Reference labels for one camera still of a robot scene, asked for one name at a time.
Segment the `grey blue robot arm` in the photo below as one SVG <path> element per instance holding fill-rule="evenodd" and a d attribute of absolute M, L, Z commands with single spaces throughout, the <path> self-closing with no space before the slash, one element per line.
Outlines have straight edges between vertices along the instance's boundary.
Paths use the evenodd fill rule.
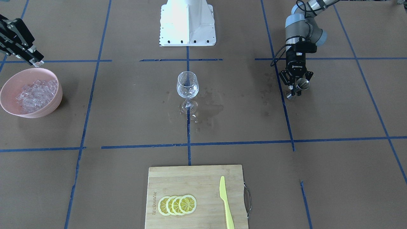
<path fill-rule="evenodd" d="M 327 40 L 327 33 L 321 29 L 315 17 L 336 4 L 337 0 L 297 0 L 291 14 L 286 18 L 286 67 L 279 73 L 283 83 L 289 87 L 288 100 L 301 96 L 309 88 L 309 81 L 314 75 L 306 67 L 306 54 L 316 53 L 317 47 Z"/>

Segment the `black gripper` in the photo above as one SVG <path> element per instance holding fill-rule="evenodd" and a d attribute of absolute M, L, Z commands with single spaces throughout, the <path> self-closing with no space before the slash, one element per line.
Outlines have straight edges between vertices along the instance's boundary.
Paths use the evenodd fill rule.
<path fill-rule="evenodd" d="M 300 51 L 286 52 L 286 71 L 280 71 L 279 77 L 283 83 L 289 87 L 288 97 L 294 96 L 294 77 L 297 80 L 297 96 L 301 96 L 303 90 L 308 90 L 310 80 L 314 72 L 306 72 L 306 54 Z"/>

